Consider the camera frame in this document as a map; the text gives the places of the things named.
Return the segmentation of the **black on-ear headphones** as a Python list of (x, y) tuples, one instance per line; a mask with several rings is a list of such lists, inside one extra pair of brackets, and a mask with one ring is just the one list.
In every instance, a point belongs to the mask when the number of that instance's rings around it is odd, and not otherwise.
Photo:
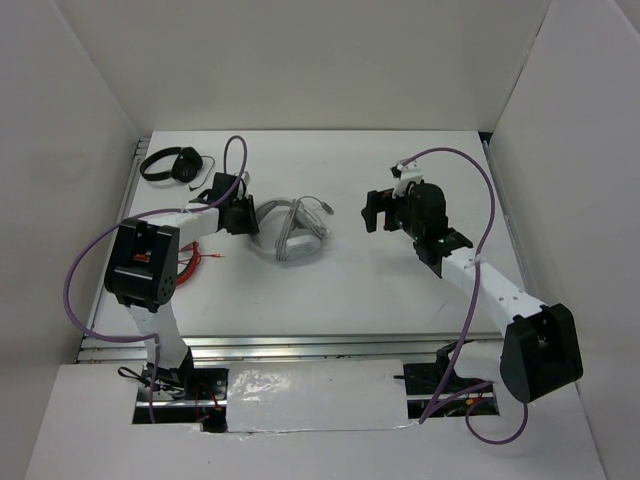
[[(169, 169), (151, 172), (150, 169), (159, 161), (173, 157)], [(173, 180), (187, 185), (191, 192), (202, 188), (216, 165), (213, 156), (202, 155), (192, 146), (174, 146), (161, 149), (147, 158), (139, 166), (141, 177), (147, 182), (157, 183)]]

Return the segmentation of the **white over-ear headphones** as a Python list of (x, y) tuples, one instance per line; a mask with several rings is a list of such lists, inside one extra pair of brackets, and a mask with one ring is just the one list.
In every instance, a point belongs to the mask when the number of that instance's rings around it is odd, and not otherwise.
[(276, 262), (297, 262), (318, 252), (331, 231), (318, 214), (305, 204), (305, 200), (317, 202), (328, 215), (334, 209), (316, 196), (304, 195), (298, 198), (273, 198), (255, 208), (258, 224), (277, 208), (287, 208), (278, 237), (272, 247), (263, 245), (260, 232), (250, 236), (250, 245), (262, 257), (273, 257)]

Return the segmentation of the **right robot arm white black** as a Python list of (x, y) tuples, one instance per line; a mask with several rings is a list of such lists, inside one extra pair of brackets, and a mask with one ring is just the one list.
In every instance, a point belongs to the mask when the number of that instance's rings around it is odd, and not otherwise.
[(361, 211), (366, 230), (404, 231), (419, 260), (436, 276), (476, 295), (503, 337), (500, 380), (522, 403), (530, 403), (582, 378), (581, 352), (573, 314), (562, 303), (545, 305), (479, 258), (480, 249), (448, 224), (440, 187), (411, 181), (401, 195), (393, 189), (367, 193)]

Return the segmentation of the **red black headphones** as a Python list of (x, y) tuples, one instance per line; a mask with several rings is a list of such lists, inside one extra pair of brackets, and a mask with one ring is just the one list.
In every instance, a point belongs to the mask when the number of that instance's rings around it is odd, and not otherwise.
[(200, 264), (205, 258), (224, 258), (221, 253), (203, 253), (197, 241), (188, 244), (179, 251), (178, 272), (176, 284), (184, 285), (197, 272)]

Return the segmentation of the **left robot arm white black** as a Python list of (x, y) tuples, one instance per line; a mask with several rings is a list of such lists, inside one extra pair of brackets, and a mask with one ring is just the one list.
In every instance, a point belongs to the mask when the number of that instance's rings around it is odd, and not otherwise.
[(179, 283), (180, 250), (225, 231), (258, 231), (250, 177), (217, 173), (212, 187), (186, 207), (147, 220), (128, 218), (117, 231), (105, 275), (105, 288), (133, 318), (145, 338), (147, 375), (156, 386), (182, 399), (196, 387), (191, 349), (183, 340), (171, 305)]

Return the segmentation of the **front aluminium rail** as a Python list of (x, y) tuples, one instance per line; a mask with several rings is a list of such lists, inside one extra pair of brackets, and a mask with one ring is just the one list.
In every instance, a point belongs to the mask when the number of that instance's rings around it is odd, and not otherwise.
[[(223, 336), (186, 337), (196, 363), (260, 360), (306, 360), (329, 358), (420, 357), (435, 353), (457, 339), (455, 333), (314, 335), (314, 336)], [(143, 361), (143, 343), (115, 344), (85, 339), (76, 357), (79, 363)]]

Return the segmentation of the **white foil-covered panel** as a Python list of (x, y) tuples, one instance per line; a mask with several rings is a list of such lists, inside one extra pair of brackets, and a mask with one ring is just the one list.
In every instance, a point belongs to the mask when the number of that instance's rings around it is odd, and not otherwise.
[(237, 362), (228, 375), (233, 433), (373, 431), (410, 424), (399, 360)]

